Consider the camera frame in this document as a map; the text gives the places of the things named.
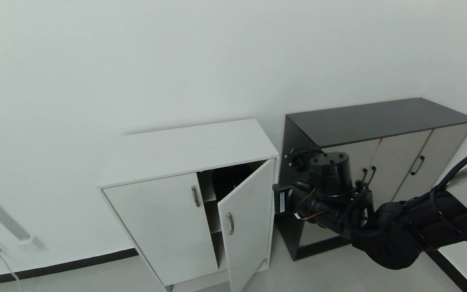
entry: orange wire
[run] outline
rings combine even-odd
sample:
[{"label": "orange wire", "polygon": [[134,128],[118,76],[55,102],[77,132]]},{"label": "orange wire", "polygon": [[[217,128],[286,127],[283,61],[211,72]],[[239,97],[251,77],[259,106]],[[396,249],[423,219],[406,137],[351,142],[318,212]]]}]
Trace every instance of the orange wire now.
[{"label": "orange wire", "polygon": [[300,205],[302,205],[316,190],[317,190],[317,187],[313,188],[313,190],[309,193],[309,195],[307,195],[300,202],[298,202],[298,204],[295,206],[295,209],[293,210],[293,212],[297,213],[298,208],[300,207]]},{"label": "orange wire", "polygon": [[[313,190],[309,193],[309,195],[307,195],[307,196],[306,196],[305,198],[303,198],[300,202],[298,202],[298,204],[295,206],[295,209],[294,209],[294,212],[295,212],[295,213],[297,213],[297,211],[298,211],[300,205],[302,205],[316,190],[317,190],[317,187],[313,188]],[[316,214],[314,214],[314,215],[311,215],[311,216],[309,216],[309,217],[304,217],[304,218],[300,218],[300,219],[301,219],[301,220],[309,220],[309,219],[311,219],[311,218],[314,218],[314,217],[316,217],[316,216],[318,216],[318,215],[322,215],[322,214],[324,214],[323,211],[322,211],[322,212],[318,212],[318,213],[316,213]]]}]

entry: white cord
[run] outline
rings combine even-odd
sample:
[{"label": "white cord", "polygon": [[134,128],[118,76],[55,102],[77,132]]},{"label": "white cord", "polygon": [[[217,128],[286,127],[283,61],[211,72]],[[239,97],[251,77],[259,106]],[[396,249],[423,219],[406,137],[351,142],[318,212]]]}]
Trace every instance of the white cord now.
[{"label": "white cord", "polygon": [[17,287],[19,288],[19,292],[23,292],[23,288],[21,288],[21,283],[19,282],[19,277],[12,271],[10,266],[8,266],[6,260],[1,256],[2,249],[0,249],[0,259],[5,263],[5,266],[7,266],[8,270],[10,271],[10,274],[15,278],[17,281]]}]

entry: open cabinet door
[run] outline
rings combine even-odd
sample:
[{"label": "open cabinet door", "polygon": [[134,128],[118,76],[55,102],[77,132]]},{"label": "open cabinet door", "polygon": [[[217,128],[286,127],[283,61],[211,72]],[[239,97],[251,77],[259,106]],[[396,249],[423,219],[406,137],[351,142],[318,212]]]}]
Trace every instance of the open cabinet door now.
[{"label": "open cabinet door", "polygon": [[232,292],[241,292],[268,255],[275,159],[269,159],[217,207]]}]

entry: cabinet door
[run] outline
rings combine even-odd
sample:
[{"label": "cabinet door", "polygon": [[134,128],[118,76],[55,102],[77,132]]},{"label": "cabinet door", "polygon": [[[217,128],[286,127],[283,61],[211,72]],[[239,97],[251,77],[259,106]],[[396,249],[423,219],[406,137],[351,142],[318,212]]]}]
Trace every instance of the cabinet door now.
[{"label": "cabinet door", "polygon": [[397,135],[381,140],[365,178],[366,182],[370,181],[374,209],[394,198],[430,132]]},{"label": "cabinet door", "polygon": [[196,174],[109,187],[104,193],[163,285],[217,272]]},{"label": "cabinet door", "polygon": [[266,161],[217,207],[231,292],[241,292],[268,256],[275,159]]},{"label": "cabinet door", "polygon": [[[345,152],[349,156],[349,164],[351,166],[352,183],[358,179],[363,179],[364,168],[371,164],[372,157],[378,149],[378,144],[381,139],[358,142],[353,144],[345,144],[330,148],[323,148],[325,152]],[[301,246],[317,243],[331,237],[338,236],[334,231],[322,228],[317,224],[305,223],[300,237]]]},{"label": "cabinet door", "polygon": [[435,129],[408,172],[394,201],[407,201],[428,192],[467,135],[467,124]]}]

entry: dark gray cabinet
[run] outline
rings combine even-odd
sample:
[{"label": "dark gray cabinet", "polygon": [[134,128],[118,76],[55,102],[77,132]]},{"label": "dark gray cabinet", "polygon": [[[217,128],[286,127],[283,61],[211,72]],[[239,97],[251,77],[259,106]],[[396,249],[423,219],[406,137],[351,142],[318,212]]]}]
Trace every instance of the dark gray cabinet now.
[{"label": "dark gray cabinet", "polygon": [[[467,115],[423,98],[409,98],[288,114],[283,155],[301,146],[347,153],[352,181],[369,183],[377,208],[429,191],[466,135]],[[283,159],[280,183],[305,177]],[[277,217],[276,223],[293,260],[349,244],[293,215]]]}]

